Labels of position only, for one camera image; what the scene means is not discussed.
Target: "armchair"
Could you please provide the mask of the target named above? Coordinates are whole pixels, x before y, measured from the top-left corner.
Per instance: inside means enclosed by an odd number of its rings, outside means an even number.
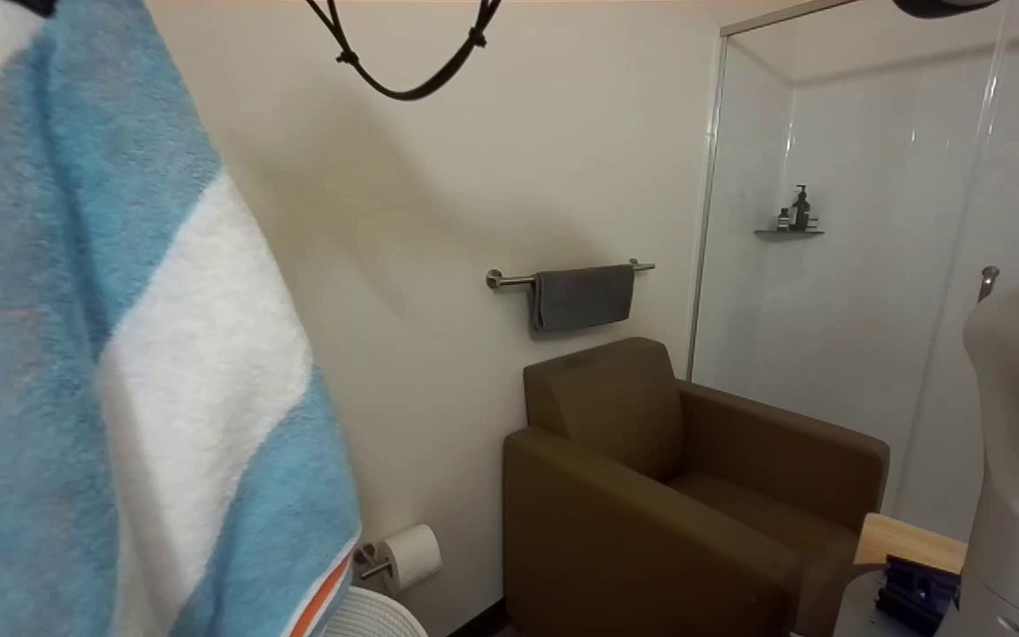
[[[505,610],[531,637],[829,637],[886,451],[674,384],[653,340],[523,371]]]

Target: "towel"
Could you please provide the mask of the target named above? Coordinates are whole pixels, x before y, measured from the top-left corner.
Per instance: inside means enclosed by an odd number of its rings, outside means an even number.
[[[560,338],[623,321],[632,298],[632,266],[533,273],[531,332]]]
[[[0,634],[312,634],[357,498],[140,0],[0,0]]]

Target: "shower wall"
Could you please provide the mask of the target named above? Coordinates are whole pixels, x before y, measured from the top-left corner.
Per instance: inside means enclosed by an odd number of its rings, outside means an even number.
[[[1019,16],[931,28],[855,3],[766,28],[724,45],[718,114],[693,379],[883,438],[886,510],[967,537],[957,328],[980,266],[1019,279]],[[824,239],[753,239],[794,184]]]

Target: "gray towel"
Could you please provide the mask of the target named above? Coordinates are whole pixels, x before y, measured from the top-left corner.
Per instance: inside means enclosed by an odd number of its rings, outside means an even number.
[[[632,266],[533,273],[531,332],[555,338],[623,321],[628,314],[632,279]]]

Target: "wooden table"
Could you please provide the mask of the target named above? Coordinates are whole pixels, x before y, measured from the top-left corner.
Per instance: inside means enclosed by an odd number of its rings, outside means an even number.
[[[963,573],[967,545],[904,522],[865,512],[855,545],[855,568],[883,568],[886,557],[923,562],[934,569]]]

